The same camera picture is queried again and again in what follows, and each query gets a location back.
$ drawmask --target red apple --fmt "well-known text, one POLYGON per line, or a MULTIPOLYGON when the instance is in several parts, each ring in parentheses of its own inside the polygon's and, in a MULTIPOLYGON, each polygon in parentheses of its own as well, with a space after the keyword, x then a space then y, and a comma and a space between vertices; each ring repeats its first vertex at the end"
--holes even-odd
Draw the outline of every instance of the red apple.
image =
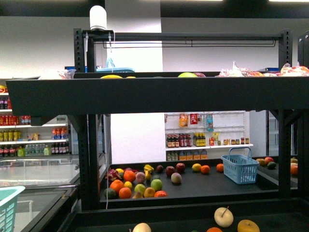
POLYGON ((155 170, 156 170, 158 173, 162 173, 163 170, 164 170, 164 168, 163 168, 162 165, 158 165, 158 166, 155 168, 155 170))
POLYGON ((165 172, 167 177, 171 177, 176 172, 176 169, 173 166, 167 166, 165 172))
POLYGON ((184 163, 177 163, 176 170, 178 173, 184 173, 185 171, 185 164, 184 163))

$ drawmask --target shelf post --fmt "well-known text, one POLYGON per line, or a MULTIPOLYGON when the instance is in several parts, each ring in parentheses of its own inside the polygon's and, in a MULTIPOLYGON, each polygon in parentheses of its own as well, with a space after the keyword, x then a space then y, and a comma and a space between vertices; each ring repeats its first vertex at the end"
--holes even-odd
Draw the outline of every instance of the shelf post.
POLYGON ((89 187, 90 187, 90 208, 99 209, 100 205, 100 176, 99 176, 99 155, 98 155, 98 115, 88 115, 89 134, 89 187))

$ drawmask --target pear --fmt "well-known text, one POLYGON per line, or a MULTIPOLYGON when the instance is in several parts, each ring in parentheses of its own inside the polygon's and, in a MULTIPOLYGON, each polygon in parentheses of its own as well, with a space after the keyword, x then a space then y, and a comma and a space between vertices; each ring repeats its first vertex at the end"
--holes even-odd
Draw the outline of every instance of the pear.
POLYGON ((140 191, 137 191, 132 198, 133 199, 135 199, 135 198, 143 198, 143 195, 141 194, 140 191))

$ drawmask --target shopping basket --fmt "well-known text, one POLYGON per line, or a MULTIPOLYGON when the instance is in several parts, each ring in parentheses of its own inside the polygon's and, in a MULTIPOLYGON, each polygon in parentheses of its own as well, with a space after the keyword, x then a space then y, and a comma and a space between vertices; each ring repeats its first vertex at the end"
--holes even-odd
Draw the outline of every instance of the shopping basket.
POLYGON ((24 186, 0 188, 0 232, 13 232, 17 205, 17 196, 24 186))
POLYGON ((237 184, 251 184, 256 182, 257 167, 260 163, 252 159, 251 149, 245 147, 233 147, 227 156, 221 156, 224 166, 224 174, 237 184), (248 156, 231 155, 234 149, 248 148, 248 156))

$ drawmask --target lemon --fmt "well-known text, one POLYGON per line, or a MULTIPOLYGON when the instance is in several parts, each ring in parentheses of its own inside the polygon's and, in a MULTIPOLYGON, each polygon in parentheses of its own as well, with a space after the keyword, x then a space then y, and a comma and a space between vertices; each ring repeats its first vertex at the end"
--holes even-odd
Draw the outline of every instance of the lemon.
POLYGON ((133 188, 132 183, 130 181, 126 181, 124 187, 127 187, 127 188, 129 188, 131 190, 133 188))
POLYGON ((199 163, 195 163, 195 164, 193 164, 193 166, 192 166, 192 170, 193 170, 194 172, 200 172, 200 171, 201 171, 201 167, 202 167, 202 165, 200 165, 199 163))
POLYGON ((121 169, 121 168, 117 168, 116 171, 117 171, 118 173, 124 173, 124 172, 125 172, 125 171, 124 171, 123 169, 121 169))

